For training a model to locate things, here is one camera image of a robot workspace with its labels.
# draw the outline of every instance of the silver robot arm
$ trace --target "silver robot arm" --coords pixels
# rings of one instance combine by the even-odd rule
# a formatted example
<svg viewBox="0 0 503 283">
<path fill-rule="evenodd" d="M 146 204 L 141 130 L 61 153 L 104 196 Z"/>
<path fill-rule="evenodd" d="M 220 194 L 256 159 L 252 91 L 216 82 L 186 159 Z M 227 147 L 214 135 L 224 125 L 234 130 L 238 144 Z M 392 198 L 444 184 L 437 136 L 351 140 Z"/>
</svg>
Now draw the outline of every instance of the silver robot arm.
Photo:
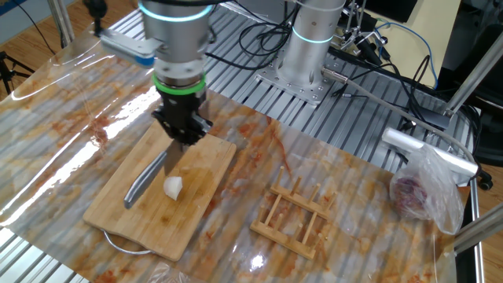
<svg viewBox="0 0 503 283">
<path fill-rule="evenodd" d="M 204 54 L 213 6 L 184 3 L 190 1 L 140 0 L 146 39 L 138 41 L 101 29 L 99 20 L 106 13 L 104 0 L 84 1 L 95 18 L 95 34 L 107 52 L 142 68 L 153 67 L 152 80 L 163 104 L 152 115 L 171 138 L 194 145 L 212 126 L 199 109 L 206 101 Z"/>
</svg>

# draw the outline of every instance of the silver cylinder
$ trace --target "silver cylinder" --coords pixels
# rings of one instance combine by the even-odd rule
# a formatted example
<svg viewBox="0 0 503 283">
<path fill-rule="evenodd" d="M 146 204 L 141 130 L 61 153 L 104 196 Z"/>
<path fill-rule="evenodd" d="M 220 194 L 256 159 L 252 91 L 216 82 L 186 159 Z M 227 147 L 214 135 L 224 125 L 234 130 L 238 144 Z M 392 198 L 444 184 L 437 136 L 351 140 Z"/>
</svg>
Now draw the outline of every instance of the silver cylinder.
<svg viewBox="0 0 503 283">
<path fill-rule="evenodd" d="M 425 142 L 404 134 L 399 130 L 386 128 L 383 132 L 383 142 L 396 146 L 399 149 L 405 150 L 408 153 L 416 151 L 426 145 Z M 459 173 L 465 176 L 472 177 L 479 170 L 479 166 L 458 156 L 445 152 L 439 148 L 432 146 L 432 148 L 439 154 L 442 159 L 447 161 L 449 169 L 452 172 Z"/>
<path fill-rule="evenodd" d="M 309 87 L 323 80 L 321 67 L 345 1 L 306 0 L 302 3 L 305 6 L 297 14 L 285 58 L 278 65 L 277 73 L 291 84 Z"/>
<path fill-rule="evenodd" d="M 149 0 L 139 2 L 145 37 L 164 43 L 157 52 L 162 61 L 200 60 L 207 49 L 210 6 L 170 6 Z"/>
</svg>

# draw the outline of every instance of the metal mounting plate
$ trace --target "metal mounting plate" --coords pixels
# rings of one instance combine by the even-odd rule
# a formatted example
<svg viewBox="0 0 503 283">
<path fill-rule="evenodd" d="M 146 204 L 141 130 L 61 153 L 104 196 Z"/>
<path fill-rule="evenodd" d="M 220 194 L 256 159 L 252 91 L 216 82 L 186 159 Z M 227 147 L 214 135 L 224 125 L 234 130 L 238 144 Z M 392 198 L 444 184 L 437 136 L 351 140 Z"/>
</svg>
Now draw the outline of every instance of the metal mounting plate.
<svg viewBox="0 0 503 283">
<path fill-rule="evenodd" d="M 286 93 L 291 94 L 311 105 L 319 105 L 332 87 L 334 81 L 331 79 L 323 79 L 319 84 L 313 84 L 311 86 L 297 86 L 293 82 L 288 82 L 282 79 L 277 73 L 277 65 L 281 62 L 282 54 L 284 53 L 285 52 L 280 52 L 280 55 L 274 59 L 269 66 L 258 70 L 255 73 L 256 78 L 275 86 L 280 90 L 284 90 Z M 325 60 L 325 65 L 333 68 L 338 64 L 336 63 L 335 58 L 331 57 Z"/>
</svg>

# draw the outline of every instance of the wooden cutting board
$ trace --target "wooden cutting board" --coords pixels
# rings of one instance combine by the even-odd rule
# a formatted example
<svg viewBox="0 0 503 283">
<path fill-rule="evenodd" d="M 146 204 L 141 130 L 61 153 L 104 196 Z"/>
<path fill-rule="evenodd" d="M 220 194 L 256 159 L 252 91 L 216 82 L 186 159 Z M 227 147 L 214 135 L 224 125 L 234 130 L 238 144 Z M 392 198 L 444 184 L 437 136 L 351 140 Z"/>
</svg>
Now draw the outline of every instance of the wooden cutting board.
<svg viewBox="0 0 503 283">
<path fill-rule="evenodd" d="M 208 134 L 189 148 L 172 172 L 161 169 L 136 204 L 127 210 L 123 205 L 127 190 L 171 141 L 162 127 L 154 123 L 101 189 L 83 218 L 91 226 L 177 261 L 226 172 L 236 145 Z M 167 174 L 182 177 L 183 189 L 176 201 L 163 191 Z"/>
</svg>

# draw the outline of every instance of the knife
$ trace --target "knife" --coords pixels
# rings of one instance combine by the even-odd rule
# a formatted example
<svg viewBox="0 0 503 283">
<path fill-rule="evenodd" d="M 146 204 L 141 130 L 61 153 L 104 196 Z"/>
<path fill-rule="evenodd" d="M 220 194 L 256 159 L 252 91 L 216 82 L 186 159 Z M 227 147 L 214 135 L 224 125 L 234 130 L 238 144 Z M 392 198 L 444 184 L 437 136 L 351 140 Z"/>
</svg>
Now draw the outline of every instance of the knife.
<svg viewBox="0 0 503 283">
<path fill-rule="evenodd" d="M 173 140 L 170 146 L 163 152 L 161 152 L 154 161 L 151 162 L 144 169 L 142 173 L 133 182 L 133 185 L 127 191 L 124 197 L 124 207 L 130 209 L 133 207 L 134 203 L 141 197 L 141 195 L 147 190 L 154 178 L 159 174 L 159 171 L 164 167 L 166 175 L 169 174 L 176 166 L 178 161 L 183 157 L 188 146 L 181 144 L 179 141 Z"/>
</svg>

